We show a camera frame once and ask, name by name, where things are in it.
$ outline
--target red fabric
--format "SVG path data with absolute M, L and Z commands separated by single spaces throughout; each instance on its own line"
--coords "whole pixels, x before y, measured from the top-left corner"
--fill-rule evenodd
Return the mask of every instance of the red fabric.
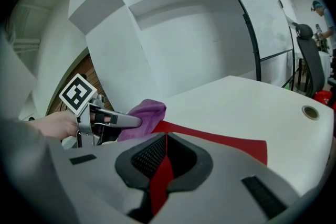
M 322 90 L 315 94 L 314 100 L 326 105 L 328 104 L 328 101 L 331 98 L 331 96 L 332 96 L 331 92 Z M 336 103 L 334 104 L 332 109 L 336 111 Z
M 153 216 L 160 210 L 168 199 L 167 186 L 174 179 L 173 167 L 167 156 L 167 137 L 166 137 L 166 156 L 158 167 L 155 175 L 150 181 L 150 196 Z
M 218 144 L 235 147 L 251 155 L 255 159 L 262 162 L 263 164 L 267 165 L 267 144 L 266 141 L 263 140 L 249 140 L 249 139 L 205 133 L 165 121 L 160 121 L 153 131 L 153 133 L 159 133 L 159 132 L 175 132 L 175 133 L 187 134 L 205 140 L 209 140 Z

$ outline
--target black frame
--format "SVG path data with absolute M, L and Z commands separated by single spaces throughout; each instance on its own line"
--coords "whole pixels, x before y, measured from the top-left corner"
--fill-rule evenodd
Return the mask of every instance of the black frame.
M 257 79 L 257 81 L 261 81 L 261 62 L 262 61 L 266 61 L 268 59 L 279 56 L 281 54 L 288 53 L 290 51 L 293 52 L 293 75 L 292 75 L 292 77 L 294 79 L 294 77 L 295 77 L 295 52 L 294 52 L 293 36 L 292 36 L 292 32 L 291 32 L 290 28 L 289 28 L 289 32 L 290 32 L 290 36 L 291 36 L 291 39 L 292 39 L 292 49 L 285 50 L 285 51 L 282 51 L 282 52 L 279 52 L 277 54 L 267 56 L 267 57 L 264 57 L 264 58 L 260 58 L 258 41 L 257 41 L 257 37 L 256 37 L 256 33 L 254 31 L 253 25 L 251 23 L 251 19 L 250 19 L 248 13 L 247 13 L 247 9 L 245 8 L 244 4 L 242 3 L 242 0 L 238 0 L 238 1 L 241 5 L 243 11 L 244 11 L 243 17 L 244 17 L 246 26 L 248 28 L 248 32 L 249 32 L 250 37 L 251 37 L 251 41 L 252 41 L 253 53 L 254 53 L 254 58 L 255 58 L 255 62 L 256 62 L 256 79 Z

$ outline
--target person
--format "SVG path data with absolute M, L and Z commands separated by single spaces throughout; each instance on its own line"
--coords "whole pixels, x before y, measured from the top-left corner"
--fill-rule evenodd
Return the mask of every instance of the person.
M 328 30 L 324 33 L 319 34 L 320 39 L 326 39 L 330 37 L 331 41 L 331 48 L 332 48 L 332 68 L 333 68 L 333 77 L 336 78 L 336 26 L 335 22 L 332 19 L 330 11 L 323 7 L 323 5 L 318 2 L 317 0 L 314 0 L 311 7 L 312 11 L 315 11 L 318 15 L 321 17 L 324 17 L 325 23 L 327 25 Z
M 2 0 L 2 8 L 0 11 L 0 49 L 1 53 L 7 52 L 7 50 L 4 50 L 3 48 L 5 46 L 10 45 L 14 39 L 15 39 L 15 30 L 13 23 L 11 22 L 11 15 L 13 12 L 13 9 L 15 8 L 16 4 L 19 2 L 19 0 Z M 0 59 L 0 65 L 1 65 L 1 70 L 4 72 L 11 72 L 12 68 L 9 66 L 6 66 L 6 68 L 3 68 L 3 60 L 5 59 L 5 55 L 1 55 Z M 19 63 L 19 60 L 17 60 L 13 65 L 16 65 Z M 23 74 L 26 74 L 26 70 L 20 70 Z M 11 96 L 3 96 L 4 93 L 7 93 L 8 91 L 4 91 L 3 89 L 1 90 L 2 96 L 0 98 L 2 99 L 1 106 L 4 106 L 6 103 L 6 99 L 12 100 Z M 54 138 L 57 138 L 59 140 L 63 140 L 69 136 L 76 136 L 78 127 L 77 127 L 77 122 L 76 122 L 76 117 L 75 115 L 70 112 L 70 111 L 62 111 L 62 112 L 56 112 L 53 113 L 49 116 L 46 116 L 44 118 L 34 120 L 34 121 L 25 121 L 23 122 L 27 126 L 27 133 L 30 132 L 30 128 L 32 127 L 34 130 L 39 131 L 41 134 L 44 136 L 51 136 Z M 12 122 L 12 128 L 13 132 L 15 132 L 16 125 L 15 121 Z

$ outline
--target black chair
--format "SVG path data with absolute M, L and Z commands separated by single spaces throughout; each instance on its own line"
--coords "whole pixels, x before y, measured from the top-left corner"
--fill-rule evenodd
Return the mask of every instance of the black chair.
M 307 75 L 310 80 L 306 96 L 314 98 L 314 95 L 323 89 L 325 81 L 319 49 L 315 40 L 312 39 L 313 31 L 308 25 L 297 25 L 296 33 L 298 35 L 296 39 L 306 62 Z M 336 94 L 334 94 L 336 88 L 333 88 L 336 86 L 336 80 L 328 79 L 328 84 L 332 86 L 331 92 L 333 93 L 328 106 L 332 107 L 336 101 Z

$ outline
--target hand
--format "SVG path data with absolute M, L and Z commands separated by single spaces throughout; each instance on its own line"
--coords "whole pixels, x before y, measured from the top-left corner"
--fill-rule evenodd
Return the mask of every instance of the hand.
M 55 112 L 35 121 L 27 121 L 27 124 L 39 130 L 44 136 L 51 136 L 59 140 L 76 136 L 78 131 L 76 117 L 69 110 Z

